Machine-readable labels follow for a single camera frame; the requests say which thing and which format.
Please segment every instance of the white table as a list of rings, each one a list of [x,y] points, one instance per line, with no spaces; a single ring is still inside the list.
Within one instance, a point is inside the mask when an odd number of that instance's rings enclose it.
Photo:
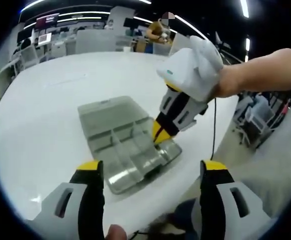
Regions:
[[[156,74],[166,59],[144,53],[96,52],[50,60],[22,71],[0,102],[0,182],[12,205],[26,219],[80,164],[92,159],[77,107],[131,96],[156,117],[167,87]],[[234,115],[236,96],[217,99],[215,150]],[[197,125],[175,141],[179,163],[130,197],[105,186],[103,229],[121,225],[128,234],[145,227],[178,203],[200,175],[200,160],[212,153],[214,103]]]
[[[19,61],[20,61],[20,57],[18,56],[15,59],[8,62],[3,68],[1,68],[0,70],[0,99],[4,95],[10,83],[12,82],[10,68],[13,66],[15,76],[17,76],[19,73],[16,66]]]

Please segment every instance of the human arm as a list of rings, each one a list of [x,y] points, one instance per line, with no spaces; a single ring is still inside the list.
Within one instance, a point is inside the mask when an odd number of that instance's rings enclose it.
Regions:
[[[146,36],[154,41],[159,41],[160,43],[164,43],[164,39],[161,36],[153,34],[153,32],[158,28],[158,23],[154,22],[152,23],[148,29],[146,30]]]
[[[291,90],[291,49],[281,49],[241,64],[225,65],[220,75],[214,97],[226,98],[242,91]]]

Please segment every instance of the screen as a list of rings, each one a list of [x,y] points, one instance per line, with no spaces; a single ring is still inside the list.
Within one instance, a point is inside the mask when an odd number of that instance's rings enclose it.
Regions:
[[[17,40],[16,42],[19,43],[27,38],[30,38],[32,35],[32,29],[30,27],[20,31],[18,34],[17,34]]]
[[[124,27],[131,28],[131,29],[137,29],[139,25],[140,25],[140,21],[132,19],[132,18],[126,18],[123,24]]]
[[[59,13],[42,16],[36,19],[35,28],[38,30],[56,27],[58,23]]]

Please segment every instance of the human hand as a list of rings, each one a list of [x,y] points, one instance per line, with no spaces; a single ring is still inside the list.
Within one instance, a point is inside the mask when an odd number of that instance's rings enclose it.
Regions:
[[[162,37],[159,37],[159,38],[158,38],[158,41],[159,41],[159,43],[161,43],[161,44],[165,44],[165,43],[166,43],[165,39],[162,38]]]
[[[126,231],[119,225],[111,225],[107,232],[106,240],[128,240]]]

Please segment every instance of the ceiling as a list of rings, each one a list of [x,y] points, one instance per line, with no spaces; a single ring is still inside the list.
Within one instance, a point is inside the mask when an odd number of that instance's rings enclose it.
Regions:
[[[58,13],[107,11],[123,6],[135,9],[135,15],[155,21],[165,12],[184,18],[208,38],[218,32],[230,45],[228,51],[241,60],[246,55],[246,38],[251,41],[249,59],[269,54],[280,48],[291,48],[291,0],[246,0],[249,18],[243,16],[240,0],[45,0],[22,12],[21,22],[33,22],[38,15],[57,10]],[[170,23],[184,35],[196,34],[179,20]]]

